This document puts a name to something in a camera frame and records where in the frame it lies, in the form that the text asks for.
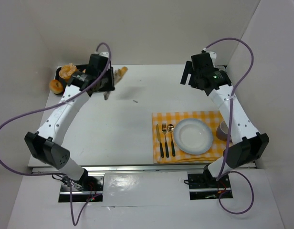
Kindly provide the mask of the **metal tongs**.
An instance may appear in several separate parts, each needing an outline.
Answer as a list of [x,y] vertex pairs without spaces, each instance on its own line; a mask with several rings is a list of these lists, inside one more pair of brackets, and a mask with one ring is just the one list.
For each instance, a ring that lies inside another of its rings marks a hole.
[[[118,69],[117,69],[117,70],[115,70],[115,72],[114,72],[114,84],[117,84],[119,81],[121,81],[121,79],[120,79],[120,77],[119,77]],[[103,93],[104,99],[105,99],[105,100],[108,100],[110,94],[111,94],[111,91],[104,92],[104,93]]]

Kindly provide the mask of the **striped golden bread roll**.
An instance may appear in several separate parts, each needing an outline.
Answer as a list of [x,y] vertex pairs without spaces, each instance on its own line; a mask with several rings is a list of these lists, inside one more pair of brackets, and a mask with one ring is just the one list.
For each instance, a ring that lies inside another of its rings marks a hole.
[[128,71],[128,68],[125,66],[118,69],[118,74],[119,74],[120,79],[122,79],[125,76],[127,71]]

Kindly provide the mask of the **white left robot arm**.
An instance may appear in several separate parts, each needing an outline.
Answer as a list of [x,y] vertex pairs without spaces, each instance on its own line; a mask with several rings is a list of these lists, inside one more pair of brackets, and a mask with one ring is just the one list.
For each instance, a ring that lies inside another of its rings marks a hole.
[[79,110],[99,90],[97,80],[105,75],[113,76],[109,57],[108,52],[91,54],[86,71],[77,70],[68,79],[59,107],[35,133],[28,132],[24,138],[34,158],[56,168],[83,190],[97,189],[98,181],[71,159],[70,151],[62,143]]

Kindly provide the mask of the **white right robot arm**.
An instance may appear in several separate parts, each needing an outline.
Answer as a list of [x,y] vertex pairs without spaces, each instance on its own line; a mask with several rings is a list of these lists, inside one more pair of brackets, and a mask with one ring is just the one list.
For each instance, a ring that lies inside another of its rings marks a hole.
[[186,62],[181,84],[188,83],[199,89],[214,102],[227,124],[232,146],[224,150],[223,156],[203,169],[206,183],[235,168],[259,159],[269,143],[267,134],[261,134],[249,120],[238,98],[227,73],[215,67],[215,52],[202,51],[191,56]]

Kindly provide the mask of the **tall orange muffin bread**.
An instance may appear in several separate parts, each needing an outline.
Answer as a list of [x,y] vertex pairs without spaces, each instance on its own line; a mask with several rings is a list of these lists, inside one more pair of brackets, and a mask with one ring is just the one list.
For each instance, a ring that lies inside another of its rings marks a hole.
[[63,65],[59,71],[59,76],[68,81],[74,72],[78,71],[78,68],[73,63]]

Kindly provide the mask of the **small round bagel bread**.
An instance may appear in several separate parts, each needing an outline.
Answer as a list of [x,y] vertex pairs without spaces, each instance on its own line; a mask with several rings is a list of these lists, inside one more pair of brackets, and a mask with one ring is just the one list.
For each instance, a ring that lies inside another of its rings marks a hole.
[[49,89],[54,93],[54,94],[60,94],[63,92],[63,85],[60,81],[58,80],[51,80],[49,83]]

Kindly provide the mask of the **black tray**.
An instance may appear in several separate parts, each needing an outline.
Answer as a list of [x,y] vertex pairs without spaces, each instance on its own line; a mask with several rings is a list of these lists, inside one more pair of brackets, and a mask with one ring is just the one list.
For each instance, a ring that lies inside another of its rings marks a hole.
[[[78,68],[78,71],[76,71],[76,72],[85,72],[85,70],[86,70],[86,68],[87,68],[87,64],[83,64],[83,65],[76,65],[76,67]],[[59,80],[59,79],[62,79],[60,76],[59,76],[59,71],[60,71],[60,69],[61,69],[61,67],[59,67],[58,69],[57,69],[57,72],[56,72],[56,79],[57,80]]]

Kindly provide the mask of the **white plate blue rim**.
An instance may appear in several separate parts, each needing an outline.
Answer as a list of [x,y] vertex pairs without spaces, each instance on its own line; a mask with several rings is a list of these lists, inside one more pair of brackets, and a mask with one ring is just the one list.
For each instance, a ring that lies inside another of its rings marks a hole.
[[173,137],[178,148],[190,155],[204,154],[213,144],[211,129],[195,118],[184,119],[176,124]]

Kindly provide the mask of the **purple mug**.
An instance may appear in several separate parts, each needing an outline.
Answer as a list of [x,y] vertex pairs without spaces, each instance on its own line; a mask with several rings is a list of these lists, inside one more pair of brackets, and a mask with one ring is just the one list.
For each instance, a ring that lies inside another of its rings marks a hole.
[[216,137],[219,139],[219,140],[222,140],[222,141],[227,141],[228,139],[228,126],[227,124],[225,123],[225,121],[222,121],[219,126],[217,127],[217,130],[216,130]]

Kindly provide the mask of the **yellow checkered cloth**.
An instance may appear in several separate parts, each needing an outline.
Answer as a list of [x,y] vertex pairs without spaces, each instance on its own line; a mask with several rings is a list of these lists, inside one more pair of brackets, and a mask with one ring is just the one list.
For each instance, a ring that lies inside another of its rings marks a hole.
[[[160,152],[160,144],[157,139],[157,129],[159,126],[162,145],[165,145],[165,138],[162,133],[162,124],[176,125],[180,121],[187,118],[195,118],[203,121],[210,127],[213,134],[213,144],[206,153],[202,155],[187,154],[174,144],[175,156],[172,155],[171,150],[171,136],[167,133],[169,157],[162,157]],[[188,111],[188,112],[174,112],[174,113],[153,113],[152,114],[152,145],[153,145],[153,162],[155,164],[177,164],[177,163],[199,163],[207,164],[214,162],[223,155],[223,150],[226,147],[226,142],[216,137],[216,130],[223,118],[219,111]]]

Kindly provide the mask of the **aluminium front rail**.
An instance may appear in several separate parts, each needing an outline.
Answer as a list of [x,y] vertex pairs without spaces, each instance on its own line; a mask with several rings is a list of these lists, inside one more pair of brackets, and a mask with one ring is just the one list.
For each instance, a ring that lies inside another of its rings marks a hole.
[[156,165],[130,165],[130,166],[87,166],[88,172],[156,172],[156,171],[190,171],[203,170],[206,164],[156,164]]

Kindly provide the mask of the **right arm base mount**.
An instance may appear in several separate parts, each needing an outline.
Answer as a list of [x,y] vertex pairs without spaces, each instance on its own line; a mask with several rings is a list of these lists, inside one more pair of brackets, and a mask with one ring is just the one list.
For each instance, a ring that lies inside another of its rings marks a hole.
[[209,200],[221,198],[233,198],[231,183],[228,175],[219,181],[212,179],[207,181],[202,173],[190,172],[183,183],[189,188],[190,200]]

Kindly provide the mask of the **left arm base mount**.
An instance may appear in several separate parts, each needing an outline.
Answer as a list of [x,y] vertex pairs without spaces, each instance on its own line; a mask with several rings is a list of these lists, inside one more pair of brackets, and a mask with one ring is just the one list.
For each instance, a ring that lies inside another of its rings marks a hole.
[[[102,202],[103,201],[103,186],[104,186],[104,174],[96,174],[94,176],[97,183],[89,183],[87,187],[82,187],[81,185],[75,183],[71,180],[72,185],[72,197],[73,202]],[[66,176],[62,175],[52,175],[52,179],[60,182],[60,192],[59,192],[59,203],[69,203],[70,202],[70,186]]]

